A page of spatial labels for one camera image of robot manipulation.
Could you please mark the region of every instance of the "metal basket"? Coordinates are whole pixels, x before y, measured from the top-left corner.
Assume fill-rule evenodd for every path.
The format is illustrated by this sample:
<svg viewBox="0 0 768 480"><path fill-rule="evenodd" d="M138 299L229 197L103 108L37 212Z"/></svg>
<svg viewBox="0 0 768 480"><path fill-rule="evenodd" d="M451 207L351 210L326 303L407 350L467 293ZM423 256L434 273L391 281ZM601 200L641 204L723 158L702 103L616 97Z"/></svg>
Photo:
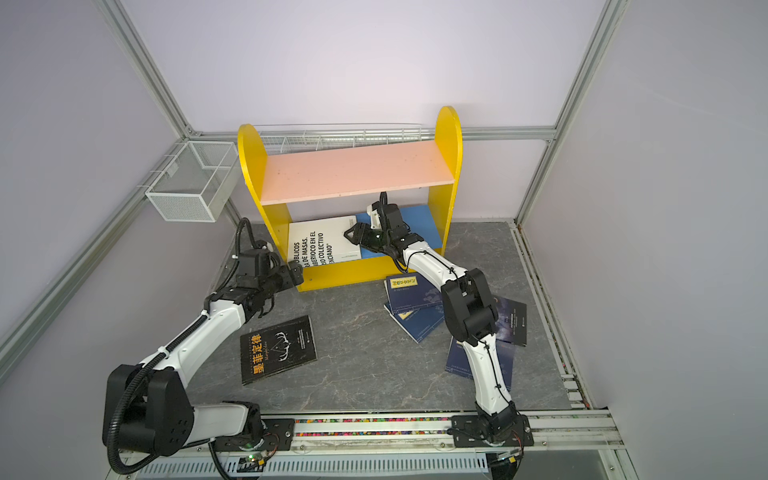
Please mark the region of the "metal basket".
<svg viewBox="0 0 768 480"><path fill-rule="evenodd" d="M166 221L215 222L238 178L234 142L188 141L149 186L147 198Z"/></svg>

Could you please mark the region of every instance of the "yellow bottom board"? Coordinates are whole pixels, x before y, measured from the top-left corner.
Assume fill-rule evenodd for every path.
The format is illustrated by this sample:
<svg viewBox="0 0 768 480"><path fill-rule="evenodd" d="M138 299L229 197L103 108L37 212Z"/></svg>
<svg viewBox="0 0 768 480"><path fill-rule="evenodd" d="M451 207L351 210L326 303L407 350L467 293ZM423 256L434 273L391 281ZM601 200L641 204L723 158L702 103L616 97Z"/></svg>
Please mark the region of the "yellow bottom board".
<svg viewBox="0 0 768 480"><path fill-rule="evenodd" d="M308 266L304 269L304 283L297 288L300 292L319 290L331 286L384 280L397 275L395 263L389 257L364 258L331 265Z"/></svg>

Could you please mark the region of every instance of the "book cover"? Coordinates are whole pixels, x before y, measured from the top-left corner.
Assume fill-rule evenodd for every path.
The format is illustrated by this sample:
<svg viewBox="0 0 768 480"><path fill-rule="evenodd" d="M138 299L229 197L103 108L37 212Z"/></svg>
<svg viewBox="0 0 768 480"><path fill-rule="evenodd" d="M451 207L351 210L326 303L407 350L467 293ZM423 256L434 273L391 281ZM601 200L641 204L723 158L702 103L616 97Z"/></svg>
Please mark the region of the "book cover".
<svg viewBox="0 0 768 480"><path fill-rule="evenodd" d="M496 340L525 346L528 343L528 306L503 296L494 295L498 320L496 320Z"/></svg>
<svg viewBox="0 0 768 480"><path fill-rule="evenodd" d="M440 290L421 273L401 273L384 280L392 313L405 313L442 305Z"/></svg>
<svg viewBox="0 0 768 480"><path fill-rule="evenodd" d="M440 326L445 318L442 311L442 304L397 314L392 313L388 303L384 304L384 308L389 312L389 316L391 316L416 343L421 343L431 331Z"/></svg>
<svg viewBox="0 0 768 480"><path fill-rule="evenodd" d="M307 315L240 337L243 385L313 360L317 352Z"/></svg>
<svg viewBox="0 0 768 480"><path fill-rule="evenodd" d="M496 355L498 365L502 368L502 378L507 390L512 389L512 363L515 359L515 346L511 343L496 340ZM448 359L445 361L445 371L465 378L472 378L472 370L469 368L469 359L464 351L464 346L456 339L451 339L448 349Z"/></svg>
<svg viewBox="0 0 768 480"><path fill-rule="evenodd" d="M290 224L289 260L296 260L304 267L359 260L362 258L360 245L353 245L344 237L344 232L356 222L354 215L347 215Z"/></svg>

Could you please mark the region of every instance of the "white book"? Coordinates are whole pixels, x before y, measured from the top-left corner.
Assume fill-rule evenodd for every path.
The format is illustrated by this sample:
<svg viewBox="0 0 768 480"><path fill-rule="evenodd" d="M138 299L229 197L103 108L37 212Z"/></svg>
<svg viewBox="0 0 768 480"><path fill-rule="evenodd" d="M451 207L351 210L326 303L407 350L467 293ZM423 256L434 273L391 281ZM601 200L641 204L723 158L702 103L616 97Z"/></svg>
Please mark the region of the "white book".
<svg viewBox="0 0 768 480"><path fill-rule="evenodd" d="M302 266L360 260L360 246L344 237L357 223L354 215L295 222L288 229L288 257Z"/></svg>

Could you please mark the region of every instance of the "yellow side panel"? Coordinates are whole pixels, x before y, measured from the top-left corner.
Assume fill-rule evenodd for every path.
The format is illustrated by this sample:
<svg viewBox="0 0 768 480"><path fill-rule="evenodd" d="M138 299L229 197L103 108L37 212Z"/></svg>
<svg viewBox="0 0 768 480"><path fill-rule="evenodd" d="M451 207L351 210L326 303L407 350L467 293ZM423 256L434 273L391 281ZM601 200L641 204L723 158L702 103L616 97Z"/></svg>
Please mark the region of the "yellow side panel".
<svg viewBox="0 0 768 480"><path fill-rule="evenodd" d="M397 270L389 257L365 258L331 265L309 266L304 269L304 283L298 288L300 292L306 292L331 286L384 280L386 277L398 273L400 271Z"/></svg>
<svg viewBox="0 0 768 480"><path fill-rule="evenodd" d="M462 124L453 107L440 109L435 127L435 142L454 178L453 185L430 187L429 199L427 200L432 219L435 221L437 231L442 238L443 247L437 250L442 255L445 251L445 245L448 243L448 231L453 218L453 204L456 200L458 178L462 172L462 158L464 157Z"/></svg>
<svg viewBox="0 0 768 480"><path fill-rule="evenodd" d="M291 222L290 212L285 204L261 204L261 188L264 185L264 171L268 157L261 136L253 125L240 125L240 131L237 132L237 150L240 152L240 166L243 168L243 177L248 190L250 190L250 196L253 197L253 202L259 207L259 213L261 213L266 228L272 235L275 247L283 259L286 259L288 226Z"/></svg>

